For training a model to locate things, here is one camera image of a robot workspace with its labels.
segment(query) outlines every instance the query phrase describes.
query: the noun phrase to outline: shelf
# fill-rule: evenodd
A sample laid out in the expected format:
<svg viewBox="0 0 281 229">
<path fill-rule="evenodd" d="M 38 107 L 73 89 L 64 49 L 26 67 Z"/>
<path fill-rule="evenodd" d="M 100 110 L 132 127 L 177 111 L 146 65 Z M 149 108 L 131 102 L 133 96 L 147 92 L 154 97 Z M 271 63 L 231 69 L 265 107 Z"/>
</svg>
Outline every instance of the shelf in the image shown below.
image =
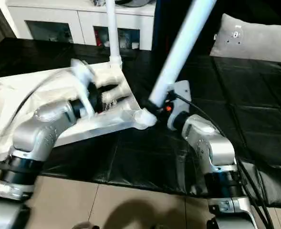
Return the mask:
<svg viewBox="0 0 281 229">
<path fill-rule="evenodd" d="M 105 12 L 105 6 L 94 6 L 90 0 L 8 0 L 8 7 L 32 7 L 61 10 L 78 10 L 90 12 Z M 130 14 L 154 17 L 156 2 L 153 1 L 143 7 L 116 6 L 117 14 Z"/>
</svg>

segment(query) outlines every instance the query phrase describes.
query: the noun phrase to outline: black cable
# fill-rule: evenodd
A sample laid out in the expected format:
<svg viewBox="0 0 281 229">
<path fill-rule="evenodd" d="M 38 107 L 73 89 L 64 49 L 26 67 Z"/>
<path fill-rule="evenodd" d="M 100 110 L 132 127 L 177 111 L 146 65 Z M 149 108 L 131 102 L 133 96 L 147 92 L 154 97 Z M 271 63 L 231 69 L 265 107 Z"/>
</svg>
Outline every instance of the black cable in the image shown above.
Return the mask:
<svg viewBox="0 0 281 229">
<path fill-rule="evenodd" d="M 178 94 L 175 94 L 175 97 L 184 101 L 185 103 L 189 104 L 190 106 L 196 108 L 198 111 L 200 111 L 217 129 L 218 131 L 224 136 L 226 137 L 225 133 L 222 131 L 222 129 L 218 126 L 218 124 L 216 122 L 213 121 L 213 119 L 205 112 L 203 111 L 201 108 L 199 108 L 198 106 L 196 106 L 194 103 L 188 101 L 187 99 L 185 99 L 184 97 L 178 95 Z M 248 188 L 246 187 L 246 185 L 243 185 L 243 188 L 245 190 L 245 192 L 247 193 L 249 199 L 250 199 L 250 202 L 253 203 L 253 206 L 254 208 L 256 209 L 258 215 L 260 216 L 263 224 L 265 225 L 266 228 L 270 228 L 270 229 L 274 229 L 274 225 L 273 225 L 273 222 L 271 220 L 271 216 L 269 214 L 269 211 L 264 203 L 264 200 L 262 199 L 254 181 L 252 180 L 252 178 L 250 177 L 250 174 L 248 173 L 247 169 L 245 168 L 245 166 L 243 165 L 242 161 L 236 157 L 236 160 L 238 162 L 238 169 L 240 168 L 243 172 L 243 174 L 246 176 L 247 180 L 249 181 L 252 189 L 254 190 L 255 192 L 255 195 L 257 196 L 257 199 L 259 200 L 259 202 L 261 203 L 262 205 L 262 209 L 264 211 L 264 214 L 266 216 L 266 218 L 263 216 L 262 212 L 260 211 L 259 209 L 259 206 L 257 205 L 256 201 L 252 198 Z"/>
</svg>

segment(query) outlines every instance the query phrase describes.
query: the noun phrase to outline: black cloth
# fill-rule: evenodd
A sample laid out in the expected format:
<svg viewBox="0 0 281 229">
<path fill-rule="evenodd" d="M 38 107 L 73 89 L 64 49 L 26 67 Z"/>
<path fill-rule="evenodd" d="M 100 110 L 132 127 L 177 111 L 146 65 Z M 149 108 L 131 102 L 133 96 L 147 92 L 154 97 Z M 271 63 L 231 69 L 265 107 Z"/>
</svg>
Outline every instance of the black cloth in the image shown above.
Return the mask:
<svg viewBox="0 0 281 229">
<path fill-rule="evenodd" d="M 160 71 L 149 51 L 121 50 L 123 72 L 138 101 L 149 96 Z M 108 61 L 96 46 L 5 39 L 0 77 L 67 67 L 71 58 Z M 179 80 L 189 80 L 192 99 L 223 129 L 271 207 L 281 207 L 281 63 L 189 57 Z M 163 123 L 127 129 L 56 147 L 43 175 L 205 196 L 194 152 Z"/>
</svg>

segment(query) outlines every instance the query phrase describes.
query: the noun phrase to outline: white cabinet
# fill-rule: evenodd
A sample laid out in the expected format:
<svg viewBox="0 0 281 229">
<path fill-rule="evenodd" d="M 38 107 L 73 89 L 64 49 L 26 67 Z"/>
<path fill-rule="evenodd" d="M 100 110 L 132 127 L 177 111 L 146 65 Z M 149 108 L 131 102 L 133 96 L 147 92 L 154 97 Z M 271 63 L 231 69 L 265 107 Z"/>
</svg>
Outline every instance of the white cabinet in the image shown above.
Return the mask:
<svg viewBox="0 0 281 229">
<path fill-rule="evenodd" d="M 90 0 L 8 0 L 7 6 L 18 38 L 100 45 L 97 29 L 107 33 L 106 7 Z M 129 48 L 151 50 L 155 3 L 116 6 L 115 12 L 120 44 L 129 41 Z"/>
<path fill-rule="evenodd" d="M 80 11 L 79 18 L 85 44 L 96 45 L 95 26 L 107 27 L 107 15 L 104 12 Z M 116 14 L 118 29 L 139 30 L 139 48 L 151 50 L 154 17 L 130 14 Z"/>
<path fill-rule="evenodd" d="M 66 38 L 68 42 L 84 44 L 78 12 L 75 10 L 9 7 L 9 11 L 18 29 L 18 38 L 51 41 Z"/>
</svg>

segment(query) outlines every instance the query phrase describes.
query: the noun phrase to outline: cable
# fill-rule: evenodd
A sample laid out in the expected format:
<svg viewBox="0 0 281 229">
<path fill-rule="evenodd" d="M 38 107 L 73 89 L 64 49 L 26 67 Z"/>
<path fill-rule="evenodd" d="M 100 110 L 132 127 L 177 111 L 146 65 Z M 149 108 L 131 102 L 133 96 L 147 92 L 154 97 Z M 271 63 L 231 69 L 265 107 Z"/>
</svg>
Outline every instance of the cable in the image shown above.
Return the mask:
<svg viewBox="0 0 281 229">
<path fill-rule="evenodd" d="M 200 111 L 217 129 L 218 131 L 224 136 L 226 137 L 225 133 L 222 131 L 222 129 L 218 126 L 218 124 L 216 122 L 213 121 L 213 119 L 206 113 L 204 112 L 201 108 L 199 108 L 198 106 L 196 106 L 194 103 L 188 101 L 187 99 L 185 99 L 184 97 L 178 95 L 178 94 L 174 94 L 176 98 L 184 101 L 185 103 L 189 104 L 190 106 L 196 108 L 198 111 Z M 264 214 L 265 214 L 265 217 L 263 216 L 262 212 L 260 211 L 259 209 L 259 206 L 256 204 L 256 201 L 252 198 L 248 188 L 246 187 L 246 185 L 243 185 L 243 189 L 245 190 L 245 192 L 247 193 L 250 201 L 253 203 L 253 206 L 254 208 L 256 209 L 258 215 L 260 216 L 263 224 L 265 225 L 266 228 L 270 228 L 270 229 L 274 229 L 274 225 L 273 225 L 273 222 L 271 220 L 271 216 L 267 210 L 267 207 L 254 183 L 254 181 L 252 180 L 252 178 L 250 177 L 250 174 L 248 173 L 247 169 L 245 168 L 245 166 L 243 165 L 242 161 L 240 160 L 240 158 L 236 157 L 236 160 L 238 162 L 238 168 L 241 168 L 243 174 L 246 176 L 247 180 L 249 181 L 252 189 L 254 190 L 256 196 L 257 196 L 257 199 L 259 200 L 259 202 L 261 203 L 262 205 L 262 209 L 264 211 Z"/>
<path fill-rule="evenodd" d="M 1 134 L 0 134 L 0 142 L 2 141 L 2 137 L 5 136 L 5 133 L 7 131 L 7 129 L 10 127 L 10 125 L 12 124 L 14 118 L 16 117 L 16 115 L 18 114 L 18 112 L 22 109 L 22 107 L 25 105 L 25 103 L 27 102 L 27 100 L 30 98 L 31 95 L 33 95 L 33 93 L 39 89 L 41 86 L 43 86 L 45 83 L 47 83 L 48 81 L 50 81 L 51 79 L 54 79 L 56 77 L 58 77 L 58 74 L 61 72 L 64 72 L 65 70 L 61 69 L 59 71 L 56 71 L 55 73 L 51 74 L 50 76 L 48 76 L 46 79 L 42 80 L 38 85 L 35 86 L 35 88 L 33 88 L 21 101 L 20 105 L 17 107 L 17 109 L 15 110 L 15 112 L 13 113 L 13 115 L 11 116 L 9 122 L 7 123 L 7 125 L 3 128 Z"/>
</svg>

